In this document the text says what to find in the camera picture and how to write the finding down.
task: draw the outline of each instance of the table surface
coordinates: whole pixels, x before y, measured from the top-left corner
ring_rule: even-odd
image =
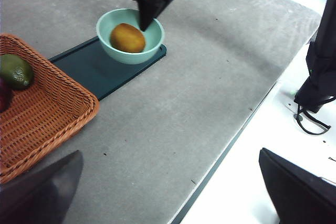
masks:
[[[95,36],[127,0],[2,0],[2,32],[47,58]],[[228,147],[320,16],[289,0],[175,0],[160,16],[167,56],[101,101],[40,162],[85,166],[65,223],[168,223]]]

